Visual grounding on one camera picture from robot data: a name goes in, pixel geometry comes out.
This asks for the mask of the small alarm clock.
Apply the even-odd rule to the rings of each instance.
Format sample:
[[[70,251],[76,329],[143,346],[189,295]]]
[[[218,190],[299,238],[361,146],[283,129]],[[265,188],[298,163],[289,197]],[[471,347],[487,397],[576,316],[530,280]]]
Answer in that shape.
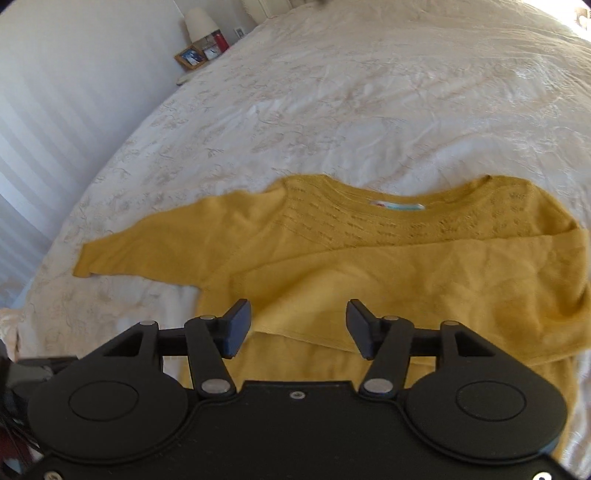
[[[204,55],[208,61],[212,61],[221,56],[221,50],[219,50],[217,45],[207,45],[204,47]]]

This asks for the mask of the white bedside lamp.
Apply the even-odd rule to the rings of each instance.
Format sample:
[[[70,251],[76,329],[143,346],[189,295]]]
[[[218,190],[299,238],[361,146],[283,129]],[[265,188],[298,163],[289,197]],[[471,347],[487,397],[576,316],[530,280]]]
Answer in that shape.
[[[188,10],[184,15],[184,21],[192,42],[200,41],[219,29],[214,19],[200,7]]]

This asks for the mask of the wooden photo frame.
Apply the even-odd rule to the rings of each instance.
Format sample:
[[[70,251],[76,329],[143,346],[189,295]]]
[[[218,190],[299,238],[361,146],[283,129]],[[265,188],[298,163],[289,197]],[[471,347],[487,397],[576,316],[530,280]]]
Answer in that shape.
[[[174,56],[176,62],[183,67],[185,71],[194,71],[204,66],[208,59],[204,51],[195,45],[190,45]]]

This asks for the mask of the mustard yellow knit sweater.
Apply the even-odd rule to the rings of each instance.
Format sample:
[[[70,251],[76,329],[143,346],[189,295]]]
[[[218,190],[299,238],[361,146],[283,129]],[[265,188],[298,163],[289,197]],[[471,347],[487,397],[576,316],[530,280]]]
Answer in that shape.
[[[147,216],[85,244],[73,273],[193,286],[199,315],[248,299],[252,329],[228,366],[236,382],[359,381],[345,324],[358,299],[419,328],[461,322],[574,405],[588,270],[587,231],[524,179],[397,197],[293,175]]]

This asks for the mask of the white floral bedspread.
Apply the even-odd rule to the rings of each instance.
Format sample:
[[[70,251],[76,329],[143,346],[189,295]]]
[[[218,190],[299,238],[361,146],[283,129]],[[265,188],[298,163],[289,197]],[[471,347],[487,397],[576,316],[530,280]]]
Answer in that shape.
[[[177,89],[74,206],[20,310],[11,359],[83,357],[130,326],[176,328],[199,292],[76,277],[83,246],[147,216],[293,175],[397,197],[532,182],[589,237],[590,46],[518,1],[332,1],[267,20]],[[556,453],[590,472],[590,346]]]

